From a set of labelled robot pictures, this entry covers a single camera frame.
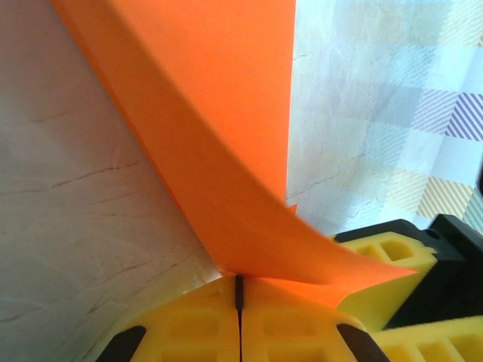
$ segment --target black rubber pad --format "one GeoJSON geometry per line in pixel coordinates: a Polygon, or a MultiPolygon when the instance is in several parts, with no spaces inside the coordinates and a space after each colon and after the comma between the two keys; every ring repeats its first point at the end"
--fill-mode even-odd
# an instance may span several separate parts
{"type": "Polygon", "coordinates": [[[129,362],[146,334],[146,328],[136,326],[116,334],[96,362],[129,362]]]}
{"type": "Polygon", "coordinates": [[[235,277],[235,308],[238,312],[238,340],[240,345],[240,362],[243,362],[243,347],[242,347],[242,314],[245,306],[245,292],[243,286],[243,277],[237,275],[235,277]]]}
{"type": "Polygon", "coordinates": [[[337,330],[358,362],[390,362],[371,336],[363,330],[349,324],[339,324],[337,330]]]}

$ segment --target striped pattern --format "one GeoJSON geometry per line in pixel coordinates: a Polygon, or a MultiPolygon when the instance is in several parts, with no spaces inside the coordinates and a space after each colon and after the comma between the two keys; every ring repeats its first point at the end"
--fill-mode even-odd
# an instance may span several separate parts
{"type": "MultiPolygon", "coordinates": [[[[377,102],[380,101],[380,95],[387,88],[384,84],[364,81],[351,81],[344,84],[344,82],[331,79],[329,82],[330,86],[335,89],[341,88],[340,95],[337,97],[337,114],[356,119],[372,119],[377,102]]],[[[334,108],[334,96],[328,97],[327,101],[331,103],[327,105],[327,109],[334,108]]]]}
{"type": "Polygon", "coordinates": [[[377,199],[353,199],[351,205],[347,207],[344,226],[350,230],[360,228],[361,225],[374,224],[374,219],[382,211],[383,205],[377,199]]]}
{"type": "Polygon", "coordinates": [[[430,177],[416,214],[432,219],[439,213],[449,213],[461,218],[473,191],[468,185],[430,177]]]}
{"type": "Polygon", "coordinates": [[[407,87],[424,87],[435,58],[434,47],[395,45],[387,83],[407,87]]]}
{"type": "Polygon", "coordinates": [[[467,140],[483,140],[482,95],[462,93],[458,96],[445,134],[467,140]]]}
{"type": "Polygon", "coordinates": [[[364,200],[383,201],[394,167],[376,162],[365,154],[343,167],[343,179],[334,179],[344,190],[360,195],[364,200]]]}
{"type": "Polygon", "coordinates": [[[481,0],[459,0],[441,25],[438,46],[478,46],[483,34],[483,4],[481,0]]]}
{"type": "Polygon", "coordinates": [[[447,130],[458,93],[424,89],[411,128],[443,134],[447,130]]]}
{"type": "Polygon", "coordinates": [[[483,200],[477,192],[473,192],[468,202],[463,221],[483,234],[483,200]]]}
{"type": "Polygon", "coordinates": [[[428,178],[428,175],[395,169],[386,195],[386,203],[416,213],[428,178]]]}
{"type": "Polygon", "coordinates": [[[390,166],[396,166],[405,147],[407,128],[374,122],[366,136],[364,153],[367,157],[390,166]]]}
{"type": "Polygon", "coordinates": [[[336,2],[335,21],[343,24],[336,35],[352,43],[433,46],[444,21],[435,14],[447,14],[450,9],[450,2],[336,2]],[[410,29],[402,23],[409,23],[410,29]]]}

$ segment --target plaid cloth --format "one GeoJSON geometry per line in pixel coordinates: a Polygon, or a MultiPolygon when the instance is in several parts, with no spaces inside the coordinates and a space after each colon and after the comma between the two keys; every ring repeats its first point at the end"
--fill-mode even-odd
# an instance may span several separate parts
{"type": "Polygon", "coordinates": [[[483,232],[483,2],[299,0],[287,203],[326,234],[483,232]]]}

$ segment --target checkered fabric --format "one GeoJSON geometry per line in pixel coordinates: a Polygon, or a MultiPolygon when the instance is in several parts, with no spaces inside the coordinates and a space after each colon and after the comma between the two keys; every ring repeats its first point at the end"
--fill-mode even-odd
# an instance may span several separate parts
{"type": "Polygon", "coordinates": [[[483,2],[297,7],[287,203],[326,234],[438,213],[483,232],[483,2]]]}

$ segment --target orange paper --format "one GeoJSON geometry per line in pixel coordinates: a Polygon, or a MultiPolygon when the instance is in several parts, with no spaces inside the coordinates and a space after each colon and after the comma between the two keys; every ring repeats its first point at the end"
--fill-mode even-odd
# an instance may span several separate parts
{"type": "Polygon", "coordinates": [[[331,307],[337,307],[346,296],[358,290],[358,288],[353,289],[337,283],[309,284],[271,278],[264,278],[264,281],[290,293],[310,299],[313,302],[323,302],[324,305],[331,307]]]}
{"type": "Polygon", "coordinates": [[[293,0],[53,3],[221,270],[329,294],[411,273],[283,204],[293,0]]]}

